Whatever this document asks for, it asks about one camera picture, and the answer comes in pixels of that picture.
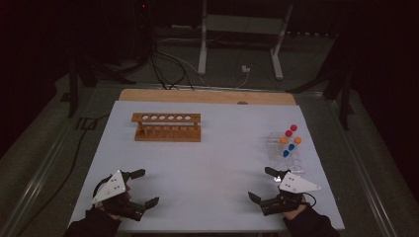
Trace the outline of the person's right hand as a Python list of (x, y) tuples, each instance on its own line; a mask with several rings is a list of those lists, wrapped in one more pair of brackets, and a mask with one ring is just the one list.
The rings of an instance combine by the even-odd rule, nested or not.
[(306, 203), (305, 197), (302, 197), (301, 199), (302, 204), (298, 206), (297, 209), (292, 211), (287, 211), (283, 213), (283, 216), (287, 220), (293, 220), (295, 219), (300, 213), (302, 213), (304, 210), (306, 210), (309, 207), (309, 204)]

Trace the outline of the black power strip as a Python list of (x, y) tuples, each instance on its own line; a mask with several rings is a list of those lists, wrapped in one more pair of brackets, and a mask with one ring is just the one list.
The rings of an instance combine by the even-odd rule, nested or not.
[(335, 39), (339, 35), (338, 34), (328, 34), (328, 33), (311, 33), (311, 32), (295, 32), (295, 31), (286, 31), (286, 34), (292, 37), (313, 37), (313, 38), (331, 38)]

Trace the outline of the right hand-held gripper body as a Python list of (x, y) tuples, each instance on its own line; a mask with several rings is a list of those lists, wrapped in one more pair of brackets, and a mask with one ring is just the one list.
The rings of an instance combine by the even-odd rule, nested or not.
[(279, 193), (273, 198), (262, 200), (259, 204), (265, 216), (295, 210), (302, 204), (301, 199), (305, 193), (321, 190), (318, 185), (290, 170), (279, 172), (280, 176), (274, 177), (279, 182)]

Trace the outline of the clear plastic tube rack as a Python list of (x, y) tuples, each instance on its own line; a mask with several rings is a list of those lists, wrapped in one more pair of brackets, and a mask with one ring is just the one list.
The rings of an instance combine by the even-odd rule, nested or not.
[[(304, 169), (302, 168), (302, 161), (298, 152), (300, 144), (293, 142), (293, 139), (299, 136), (293, 134), (292, 137), (288, 137), (287, 144), (280, 143), (281, 137), (286, 137), (284, 132), (271, 132), (267, 139), (266, 146), (271, 166), (277, 170), (290, 170), (293, 173), (302, 174)], [(282, 154), (284, 150), (289, 150), (289, 144), (294, 144), (295, 150), (290, 151), (290, 156), (285, 158)]]

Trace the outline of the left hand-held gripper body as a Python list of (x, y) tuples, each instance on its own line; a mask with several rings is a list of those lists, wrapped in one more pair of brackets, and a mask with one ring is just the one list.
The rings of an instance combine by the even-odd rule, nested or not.
[(93, 206), (99, 203), (108, 214), (139, 221), (145, 213), (145, 208), (141, 204), (131, 202), (126, 195), (129, 173), (117, 170), (114, 175), (103, 179), (96, 186), (91, 203)]

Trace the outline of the grey metal stand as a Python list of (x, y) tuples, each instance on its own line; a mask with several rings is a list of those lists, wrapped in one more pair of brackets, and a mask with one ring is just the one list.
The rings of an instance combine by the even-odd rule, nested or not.
[(201, 48), (198, 64), (198, 74), (205, 75), (207, 69), (208, 54), (208, 31), (248, 33), (276, 35), (277, 43), (270, 49), (275, 78), (284, 79), (284, 72), (279, 60), (279, 52), (285, 38), (289, 20), (293, 11), (293, 4), (287, 4), (284, 15), (281, 18), (244, 17), (227, 15), (215, 15), (208, 13), (208, 0), (203, 0), (202, 7), (202, 32)]

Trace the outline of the wooden test tube rack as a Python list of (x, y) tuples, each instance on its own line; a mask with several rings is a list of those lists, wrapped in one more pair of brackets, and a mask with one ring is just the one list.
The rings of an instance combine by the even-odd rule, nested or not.
[(201, 141), (200, 114), (133, 113), (131, 121), (137, 123), (135, 141)]

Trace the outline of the white table mat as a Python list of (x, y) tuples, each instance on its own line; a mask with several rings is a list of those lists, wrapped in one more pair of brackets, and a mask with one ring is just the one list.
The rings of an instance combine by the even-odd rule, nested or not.
[[(199, 142), (135, 140), (135, 113), (197, 113)], [(304, 177), (319, 186), (315, 210), (344, 226), (305, 119), (298, 106), (115, 102), (75, 204), (79, 220), (91, 206), (96, 185), (117, 170), (144, 169), (130, 182), (135, 202), (158, 198), (140, 221), (126, 220), (123, 232), (271, 232), (284, 229), (277, 215), (265, 216), (249, 194), (272, 198), (278, 192), (265, 168), (273, 161), (266, 141), (273, 132), (296, 125)]]

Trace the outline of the black tripod stand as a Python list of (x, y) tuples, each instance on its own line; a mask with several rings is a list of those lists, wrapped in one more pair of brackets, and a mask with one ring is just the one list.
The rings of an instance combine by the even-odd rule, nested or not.
[(75, 115), (79, 106), (78, 79), (81, 79), (87, 87), (94, 87), (98, 82), (94, 70), (99, 71), (122, 84), (133, 84), (133, 81), (125, 79), (125, 77), (112, 71), (103, 63), (81, 50), (69, 49), (68, 54), (69, 92), (67, 93), (65, 100), (69, 102), (68, 116), (70, 118)]
[(317, 76), (296, 88), (288, 89), (287, 93), (299, 94), (315, 85), (328, 82), (322, 92), (325, 100), (335, 100), (340, 96), (339, 121), (345, 130), (349, 129), (348, 114), (350, 111), (350, 91), (352, 81), (352, 68), (343, 66), (331, 69), (327, 72), (319, 72)]

